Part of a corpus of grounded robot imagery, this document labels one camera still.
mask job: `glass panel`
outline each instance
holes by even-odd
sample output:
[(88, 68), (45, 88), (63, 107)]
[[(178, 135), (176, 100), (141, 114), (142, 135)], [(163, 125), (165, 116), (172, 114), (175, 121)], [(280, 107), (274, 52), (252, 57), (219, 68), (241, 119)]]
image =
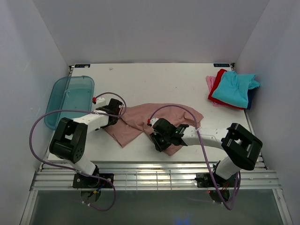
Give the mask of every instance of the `glass panel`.
[[(96, 205), (107, 207), (112, 191), (103, 191)], [(281, 225), (272, 190), (240, 190), (228, 211), (210, 200), (207, 191), (118, 191), (108, 212), (81, 204), (80, 191), (39, 191), (31, 225)]]

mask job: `transparent blue tray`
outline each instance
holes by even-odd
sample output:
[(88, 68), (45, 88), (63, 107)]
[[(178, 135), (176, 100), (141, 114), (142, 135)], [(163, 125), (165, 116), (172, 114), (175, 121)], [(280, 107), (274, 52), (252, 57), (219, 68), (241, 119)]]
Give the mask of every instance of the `transparent blue tray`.
[[(46, 113), (58, 109), (90, 111), (95, 83), (89, 76), (67, 76), (55, 82), (49, 98)], [(58, 112), (45, 117), (45, 124), (55, 130), (61, 118), (81, 117), (86, 113)]]

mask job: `white wall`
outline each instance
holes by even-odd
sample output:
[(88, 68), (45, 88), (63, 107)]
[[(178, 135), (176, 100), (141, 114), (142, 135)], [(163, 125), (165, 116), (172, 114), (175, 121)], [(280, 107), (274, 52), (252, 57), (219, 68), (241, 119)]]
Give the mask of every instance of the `white wall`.
[(235, 62), (269, 0), (34, 0), (68, 65)]
[[(28, 136), (45, 113), (54, 82), (68, 67), (32, 0), (0, 0), (0, 224), (20, 223), (37, 161)], [(34, 138), (42, 156), (51, 131)]]
[(276, 169), (293, 223), (300, 224), (300, 2), (270, 0), (237, 61), (261, 83), (250, 118), (263, 158)]

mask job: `white table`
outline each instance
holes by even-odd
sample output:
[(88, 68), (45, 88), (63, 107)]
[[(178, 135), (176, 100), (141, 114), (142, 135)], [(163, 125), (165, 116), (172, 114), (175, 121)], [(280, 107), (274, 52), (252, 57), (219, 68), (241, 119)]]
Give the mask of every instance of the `white table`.
[[(90, 68), (74, 68), (72, 76), (90, 76), (95, 81), (94, 95), (112, 91), (120, 94), (127, 105), (144, 103), (176, 103), (200, 112), (203, 128), (227, 128), (236, 122), (249, 129), (243, 110), (214, 107), (207, 100), (209, 94), (205, 77), (216, 76), (221, 67), (212, 63), (128, 63), (91, 64)], [(107, 100), (113, 96), (104, 96)], [(209, 161), (223, 159), (220, 149), (206, 148)], [(154, 144), (143, 133), (122, 148), (105, 131), (98, 130), (87, 136), (86, 156), (93, 162), (203, 162), (200, 146), (184, 146), (173, 156), (155, 150)], [(61, 159), (49, 154), (48, 160)]]

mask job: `light pink cloth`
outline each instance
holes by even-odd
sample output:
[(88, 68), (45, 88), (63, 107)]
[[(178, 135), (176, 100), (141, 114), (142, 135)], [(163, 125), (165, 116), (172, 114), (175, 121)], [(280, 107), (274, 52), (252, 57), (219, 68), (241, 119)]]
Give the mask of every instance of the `light pink cloth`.
[[(207, 83), (209, 91), (211, 91), (212, 87), (214, 86), (215, 80), (216, 80), (216, 78), (214, 76), (206, 76), (206, 83)], [(217, 102), (212, 102), (212, 105), (213, 106), (225, 106), (225, 105), (222, 105)]]
[[(166, 104), (143, 104), (134, 107), (128, 107), (124, 116), (118, 120), (118, 122), (105, 128), (105, 131), (112, 136), (122, 147), (126, 146), (129, 142), (135, 139), (142, 132), (145, 132), (148, 137), (153, 132), (153, 128), (147, 126), (147, 120), (150, 118), (152, 113), (159, 107)], [(203, 119), (202, 114), (197, 112), (195, 109), (181, 105), (192, 112), (197, 119), (198, 126), (200, 126), (200, 121)], [(174, 126), (180, 124), (189, 124), (195, 126), (193, 117), (185, 110), (177, 107), (166, 107), (159, 110), (154, 117), (165, 118)], [(167, 148), (164, 153), (169, 156), (173, 155), (182, 146), (171, 145)]]

